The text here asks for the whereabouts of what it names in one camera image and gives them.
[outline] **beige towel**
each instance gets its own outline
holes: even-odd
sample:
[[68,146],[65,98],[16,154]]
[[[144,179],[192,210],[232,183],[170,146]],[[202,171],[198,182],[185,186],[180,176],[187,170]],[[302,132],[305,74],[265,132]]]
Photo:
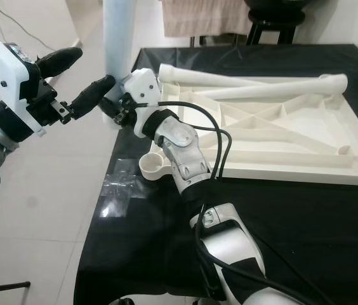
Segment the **beige towel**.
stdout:
[[166,37],[247,34],[251,28],[244,0],[162,0]]

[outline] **white 3d printed part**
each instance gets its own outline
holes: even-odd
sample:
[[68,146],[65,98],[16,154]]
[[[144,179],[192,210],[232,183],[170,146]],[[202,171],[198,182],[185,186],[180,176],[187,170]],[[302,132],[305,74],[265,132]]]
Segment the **white 3d printed part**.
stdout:
[[[273,84],[315,79],[248,80]],[[212,89],[221,88],[164,83],[162,100],[197,104],[230,132],[233,144],[224,177],[358,185],[358,118],[343,95],[216,101],[197,94]],[[170,109],[186,123],[212,127],[207,118],[193,109]],[[216,134],[197,132],[200,148],[213,166]],[[170,163],[162,149],[152,143],[150,152],[141,159],[140,169],[146,179],[157,180],[170,173]]]

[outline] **white cylindrical pole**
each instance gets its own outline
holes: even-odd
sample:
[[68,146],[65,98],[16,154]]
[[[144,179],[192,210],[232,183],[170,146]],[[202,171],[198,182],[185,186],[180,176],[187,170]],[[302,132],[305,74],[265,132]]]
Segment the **white cylindrical pole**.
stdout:
[[259,81],[231,78],[219,74],[175,68],[172,65],[159,66],[159,80],[163,83],[188,83],[194,86],[243,87],[265,85]]
[[296,94],[341,94],[347,89],[348,79],[344,74],[321,76],[306,81],[292,81],[290,83],[250,86],[240,88],[226,88],[199,91],[197,94],[215,100],[229,98],[276,97]]
[[[103,30],[105,72],[117,83],[131,71],[131,49],[134,32],[136,0],[104,0]],[[122,95],[115,86],[106,97],[116,100]]]

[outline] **metal stand leg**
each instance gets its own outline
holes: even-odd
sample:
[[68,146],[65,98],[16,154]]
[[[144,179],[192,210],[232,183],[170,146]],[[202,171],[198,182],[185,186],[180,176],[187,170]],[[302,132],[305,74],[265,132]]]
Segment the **metal stand leg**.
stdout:
[[288,30],[288,36],[286,38],[286,43],[287,44],[292,44],[293,43],[293,38],[295,36],[295,30],[296,30],[296,27],[293,27],[292,29]]
[[199,45],[204,46],[206,44],[206,36],[199,37]]
[[0,285],[0,291],[13,290],[18,288],[28,288],[30,286],[31,286],[30,281],[25,281],[23,283],[9,284],[9,285]]
[[295,29],[282,30],[279,33],[278,44],[292,44],[293,37],[295,36]]
[[247,46],[252,46],[260,43],[262,35],[262,28],[258,25],[253,24],[251,32],[249,32],[247,39]]

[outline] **black table cover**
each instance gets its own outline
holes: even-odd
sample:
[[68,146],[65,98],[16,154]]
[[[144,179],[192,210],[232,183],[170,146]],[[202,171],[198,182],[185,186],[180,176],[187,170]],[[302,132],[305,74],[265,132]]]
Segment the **black table cover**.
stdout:
[[[358,48],[293,45],[143,49],[135,68],[160,63],[229,76],[345,73],[358,116]],[[142,178],[150,140],[119,132],[76,278],[75,304],[106,305],[128,294],[205,296],[189,220],[171,177]],[[358,304],[358,186],[225,179],[217,191],[337,304]],[[262,245],[267,275],[306,288]]]

